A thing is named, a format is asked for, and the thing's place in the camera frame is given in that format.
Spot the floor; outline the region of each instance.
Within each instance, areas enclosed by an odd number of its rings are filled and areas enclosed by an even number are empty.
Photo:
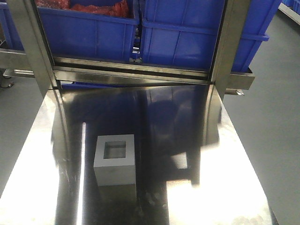
[[[300,27],[278,12],[255,56],[256,79],[224,104],[281,225],[300,224]],[[0,193],[42,98],[34,79],[0,89]]]
[[[250,68],[244,97],[224,104],[281,225],[300,224],[300,26],[281,12]]]

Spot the red meat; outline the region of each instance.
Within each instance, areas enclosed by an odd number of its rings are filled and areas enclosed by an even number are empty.
[[[36,5],[47,8],[69,9],[70,0],[36,0]]]
[[[129,17],[129,9],[126,0],[122,0],[121,2],[117,2],[113,6],[82,6],[80,4],[74,5],[71,10],[86,12],[86,13],[94,13],[94,14],[102,14],[102,15],[110,15],[110,16],[119,16],[119,17]]]

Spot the stainless steel frame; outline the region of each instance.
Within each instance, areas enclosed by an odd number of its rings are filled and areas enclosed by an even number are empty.
[[[52,70],[54,62],[35,2],[7,0],[7,5],[41,94],[45,96],[48,89],[55,89],[58,85]]]
[[[34,0],[7,0],[25,52],[0,49],[6,74],[35,77],[42,95],[59,88],[56,80],[155,86],[215,84],[221,98],[227,88],[249,89],[252,74],[231,74],[231,67],[251,0],[227,0],[210,71],[138,63],[52,57]]]

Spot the metal shelf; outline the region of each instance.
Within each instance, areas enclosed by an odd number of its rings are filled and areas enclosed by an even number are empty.
[[[286,14],[288,17],[290,17],[292,20],[294,20],[297,24],[300,25],[300,15],[294,12],[292,9],[290,9],[288,6],[285,4],[281,3],[279,8],[281,12]]]

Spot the red bag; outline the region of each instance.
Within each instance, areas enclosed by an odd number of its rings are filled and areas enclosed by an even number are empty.
[[[70,0],[35,0],[37,6],[57,9],[69,9]]]

